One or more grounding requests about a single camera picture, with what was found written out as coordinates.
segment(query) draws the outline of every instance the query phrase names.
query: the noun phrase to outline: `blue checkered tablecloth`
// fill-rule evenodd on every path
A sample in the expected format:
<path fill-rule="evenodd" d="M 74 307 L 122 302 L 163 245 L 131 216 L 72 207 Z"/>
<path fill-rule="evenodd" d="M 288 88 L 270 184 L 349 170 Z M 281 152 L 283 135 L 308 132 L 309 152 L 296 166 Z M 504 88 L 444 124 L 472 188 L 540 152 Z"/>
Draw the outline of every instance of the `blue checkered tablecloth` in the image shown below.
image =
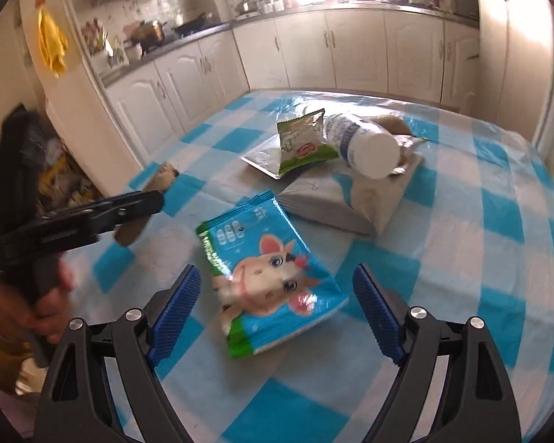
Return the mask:
<path fill-rule="evenodd" d="M 529 438 L 554 409 L 554 185 L 533 148 L 515 133 L 451 112 L 387 99 L 331 93 L 249 94 L 161 152 L 129 187 L 163 161 L 181 175 L 129 248 L 112 235 L 70 252 L 80 287 L 77 313 L 112 321 L 170 286 L 187 263 L 201 268 L 201 297 L 158 376 L 195 443 L 361 441 L 396 374 L 358 302 L 266 353 L 228 356 L 219 302 L 196 225 L 274 181 L 239 156 L 276 133 L 275 123 L 326 108 L 364 116 L 397 111 L 428 138 L 387 229 L 375 240 L 294 217 L 293 223 L 341 288 L 367 263 L 379 281 L 437 318 L 488 323 L 507 366 Z M 140 438 L 114 363 L 107 364 L 124 430 Z M 442 373 L 434 378 L 435 391 Z M 431 405 L 415 430 L 427 433 Z"/>

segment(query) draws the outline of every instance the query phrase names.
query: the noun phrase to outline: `person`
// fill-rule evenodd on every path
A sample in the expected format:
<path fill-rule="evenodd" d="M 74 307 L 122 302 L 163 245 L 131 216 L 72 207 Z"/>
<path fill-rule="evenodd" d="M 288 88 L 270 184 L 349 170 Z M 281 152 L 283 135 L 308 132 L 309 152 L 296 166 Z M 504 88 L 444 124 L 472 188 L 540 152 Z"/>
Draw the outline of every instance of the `person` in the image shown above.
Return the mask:
<path fill-rule="evenodd" d="M 59 285 L 31 308 L 21 294 L 0 277 L 0 409 L 24 437 L 33 433 L 37 398 L 18 398 L 15 385 L 24 360 L 30 358 L 27 336 L 35 332 L 59 342 L 69 322 L 74 289 L 71 269 L 60 260 Z"/>

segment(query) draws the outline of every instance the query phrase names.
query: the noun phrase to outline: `kitchen counter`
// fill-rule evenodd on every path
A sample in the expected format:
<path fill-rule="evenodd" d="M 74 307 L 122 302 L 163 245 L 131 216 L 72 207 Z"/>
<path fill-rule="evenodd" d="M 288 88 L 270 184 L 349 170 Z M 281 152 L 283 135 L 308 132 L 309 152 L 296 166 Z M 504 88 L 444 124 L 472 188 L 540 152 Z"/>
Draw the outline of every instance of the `kitchen counter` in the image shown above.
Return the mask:
<path fill-rule="evenodd" d="M 445 20 L 455 21 L 461 25 L 471 26 L 472 28 L 480 28 L 480 22 L 475 18 L 468 18 L 458 14 L 451 13 L 449 11 L 433 10 L 431 8 L 421 8 L 419 6 L 412 5 L 398 5 L 388 3 L 385 1 L 362 1 L 360 3 L 334 3 L 334 4 L 315 4 L 300 6 L 298 8 L 290 8 L 288 10 L 279 11 L 277 13 L 258 14 L 255 16 L 239 16 L 232 22 L 232 26 L 235 28 L 247 23 L 253 23 L 255 21 L 267 20 L 270 18 L 277 18 L 279 16 L 286 16 L 288 14 L 307 13 L 309 11 L 327 11 L 327 10 L 386 10 L 386 11 L 405 11 L 408 13 L 427 14 L 429 16 L 436 16 Z"/>
<path fill-rule="evenodd" d="M 479 21 L 474 18 L 468 18 L 460 15 L 450 13 L 448 11 L 433 10 L 430 8 L 421 8 L 418 6 L 411 5 L 397 5 L 386 2 L 379 1 L 364 1 L 361 3 L 335 3 L 335 4 L 317 4 L 317 5 L 307 5 L 301 6 L 298 8 L 290 8 L 288 10 L 279 11 L 277 13 L 268 13 L 268 14 L 257 14 L 255 16 L 249 17 L 238 17 L 236 20 L 231 21 L 230 23 L 223 23 L 223 25 L 214 26 L 207 30 L 198 32 L 194 35 L 190 35 L 186 38 L 181 38 L 180 40 L 173 41 L 163 47 L 160 47 L 157 50 L 149 52 L 147 55 L 142 57 L 139 61 L 134 61 L 128 65 L 118 66 L 111 70 L 108 70 L 105 73 L 99 75 L 103 85 L 105 87 L 111 86 L 116 81 L 123 78 L 125 75 L 128 75 L 132 71 L 148 64 L 151 61 L 159 58 L 160 56 L 166 55 L 177 48 L 193 43 L 202 38 L 209 37 L 211 35 L 218 34 L 220 32 L 227 31 L 231 28 L 237 28 L 238 26 L 247 25 L 248 23 L 254 23 L 256 21 L 267 20 L 270 18 L 277 18 L 281 16 L 287 16 L 289 14 L 297 13 L 307 13 L 310 11 L 326 11 L 326 10 L 357 10 L 357 9 L 368 9 L 368 10 L 386 10 L 386 11 L 404 11 L 408 13 L 419 13 L 426 14 L 429 16 L 435 16 L 438 18 L 443 18 L 449 21 L 455 21 L 461 25 L 467 25 L 472 28 L 479 27 Z"/>
<path fill-rule="evenodd" d="M 99 78 L 105 88 L 109 87 L 116 81 L 123 78 L 125 75 L 128 75 L 132 71 L 140 68 L 141 66 L 147 65 L 149 62 L 152 62 L 155 59 L 160 58 L 167 53 L 170 53 L 171 51 L 175 51 L 177 48 L 184 47 L 189 43 L 201 40 L 201 38 L 210 37 L 211 35 L 225 32 L 230 28 L 232 28 L 232 25 L 230 23 L 223 23 L 222 25 L 208 28 L 207 30 L 203 30 L 194 35 L 189 35 L 189 37 L 180 38 L 179 40 L 175 40 L 172 43 L 168 43 L 167 45 L 164 45 L 154 51 L 149 52 L 147 55 L 143 56 L 139 60 L 133 61 L 128 65 L 116 66 L 115 68 L 107 70 L 104 73 L 100 73 Z"/>

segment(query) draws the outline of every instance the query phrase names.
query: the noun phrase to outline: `plastic bottle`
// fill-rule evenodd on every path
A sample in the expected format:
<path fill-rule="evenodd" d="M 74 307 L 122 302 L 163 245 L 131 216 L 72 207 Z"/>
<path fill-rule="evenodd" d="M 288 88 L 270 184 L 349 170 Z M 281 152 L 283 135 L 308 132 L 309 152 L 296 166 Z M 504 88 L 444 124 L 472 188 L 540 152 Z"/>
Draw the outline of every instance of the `plastic bottle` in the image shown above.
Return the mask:
<path fill-rule="evenodd" d="M 387 177 L 400 160 L 393 135 L 381 126 L 351 113 L 329 116 L 326 139 L 352 168 L 368 178 Z"/>

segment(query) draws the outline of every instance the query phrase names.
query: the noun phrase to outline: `cow's eye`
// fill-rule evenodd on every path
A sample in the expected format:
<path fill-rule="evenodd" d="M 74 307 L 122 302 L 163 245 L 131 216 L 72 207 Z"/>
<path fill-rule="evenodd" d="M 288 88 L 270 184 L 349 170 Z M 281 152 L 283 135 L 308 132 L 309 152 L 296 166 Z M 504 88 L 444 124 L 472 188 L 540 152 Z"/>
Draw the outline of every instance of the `cow's eye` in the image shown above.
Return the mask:
<path fill-rule="evenodd" d="M 269 260 L 269 263 L 273 268 L 277 268 L 278 266 L 281 266 L 281 264 L 283 263 L 283 258 L 281 256 L 273 256 Z"/>
<path fill-rule="evenodd" d="M 298 287 L 298 283 L 295 280 L 287 280 L 283 282 L 283 289 L 286 293 L 291 293 Z"/>

